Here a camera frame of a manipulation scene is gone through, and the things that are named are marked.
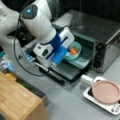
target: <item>table surface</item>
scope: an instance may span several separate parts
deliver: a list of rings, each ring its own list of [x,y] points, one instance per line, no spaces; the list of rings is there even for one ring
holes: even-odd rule
[[[102,76],[120,84],[120,56],[106,70],[99,74],[94,71],[87,73],[89,77]],[[80,82],[73,86],[49,88],[47,96],[50,104],[47,107],[50,120],[119,120],[120,115],[114,116],[83,97],[87,85]]]

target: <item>food item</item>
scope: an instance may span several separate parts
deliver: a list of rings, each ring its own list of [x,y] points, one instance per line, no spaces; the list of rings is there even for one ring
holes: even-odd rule
[[[76,49],[76,47],[71,47],[69,50],[70,50],[70,54],[71,54],[71,55],[77,54],[77,49]]]

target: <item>toaster oven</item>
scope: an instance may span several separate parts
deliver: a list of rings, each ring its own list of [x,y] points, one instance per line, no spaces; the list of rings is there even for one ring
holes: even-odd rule
[[[82,58],[91,62],[90,67],[97,72],[104,72],[120,53],[120,23],[70,10],[53,22],[59,31],[65,26],[70,30],[83,48]],[[69,63],[76,67],[86,67],[78,58]]]

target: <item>wooden block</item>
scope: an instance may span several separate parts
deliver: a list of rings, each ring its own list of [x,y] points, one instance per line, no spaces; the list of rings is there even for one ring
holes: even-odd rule
[[[7,120],[48,120],[42,99],[0,72],[0,113]]]

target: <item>oven control knob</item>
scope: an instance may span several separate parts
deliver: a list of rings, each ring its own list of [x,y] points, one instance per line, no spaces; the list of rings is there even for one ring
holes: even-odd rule
[[[94,66],[94,68],[100,68],[101,67],[101,62],[99,61],[99,60],[94,60],[94,62],[93,62],[93,66]]]
[[[104,50],[104,45],[103,45],[102,43],[99,43],[99,44],[96,46],[96,50],[97,50],[98,52]]]
[[[96,59],[102,59],[103,58],[103,54],[102,53],[96,53],[95,58]]]

